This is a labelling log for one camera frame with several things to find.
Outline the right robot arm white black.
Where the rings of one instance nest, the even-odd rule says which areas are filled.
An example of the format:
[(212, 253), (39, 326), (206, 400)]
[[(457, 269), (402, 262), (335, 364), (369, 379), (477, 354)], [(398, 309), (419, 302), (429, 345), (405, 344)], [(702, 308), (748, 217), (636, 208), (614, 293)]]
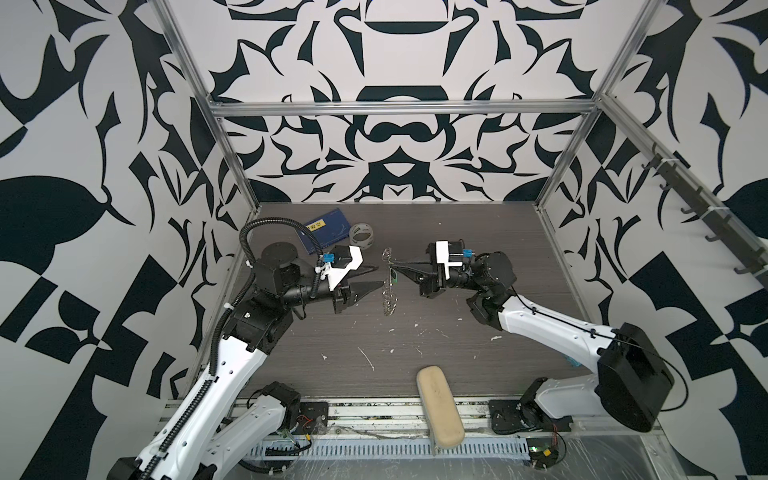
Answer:
[(517, 292), (505, 253), (477, 254), (463, 241), (433, 242), (411, 260), (382, 258), (393, 274), (414, 282), (420, 296), (468, 290), (466, 303), (480, 324), (534, 340), (587, 369), (579, 377), (534, 380), (514, 407), (509, 432), (553, 432), (574, 416), (609, 416), (642, 433), (653, 429), (674, 386), (673, 367), (640, 327), (598, 325), (537, 304)]

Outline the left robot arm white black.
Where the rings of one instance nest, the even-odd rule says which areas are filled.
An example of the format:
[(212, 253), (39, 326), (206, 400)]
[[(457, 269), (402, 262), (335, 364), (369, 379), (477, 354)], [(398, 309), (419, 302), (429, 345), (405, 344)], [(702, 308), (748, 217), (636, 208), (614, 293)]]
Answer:
[(222, 422), (298, 308), (329, 300), (342, 312), (382, 285), (348, 280), (372, 269), (355, 245), (319, 251), (316, 266), (301, 263), (287, 242), (270, 244), (259, 256), (248, 245), (243, 251), (249, 277), (214, 329), (205, 373), (149, 445), (135, 458), (118, 459), (109, 478), (222, 479), (261, 440), (294, 430), (301, 396), (280, 382), (262, 387), (244, 414)]

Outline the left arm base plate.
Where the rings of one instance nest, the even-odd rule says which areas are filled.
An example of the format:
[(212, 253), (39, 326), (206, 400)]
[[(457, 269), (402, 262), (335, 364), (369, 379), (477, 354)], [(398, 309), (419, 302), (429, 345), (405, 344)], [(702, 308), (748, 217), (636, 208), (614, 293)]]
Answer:
[(301, 401), (289, 406), (285, 418), (277, 431), (288, 431), (293, 435), (311, 434), (326, 424), (329, 403), (325, 401)]

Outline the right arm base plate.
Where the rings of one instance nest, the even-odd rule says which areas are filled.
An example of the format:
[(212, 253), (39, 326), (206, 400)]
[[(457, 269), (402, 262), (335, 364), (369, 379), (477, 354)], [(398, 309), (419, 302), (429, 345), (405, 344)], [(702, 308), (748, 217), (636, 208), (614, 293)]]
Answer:
[(571, 416), (548, 416), (533, 400), (492, 399), (488, 402), (491, 430), (498, 435), (523, 432), (570, 432)]

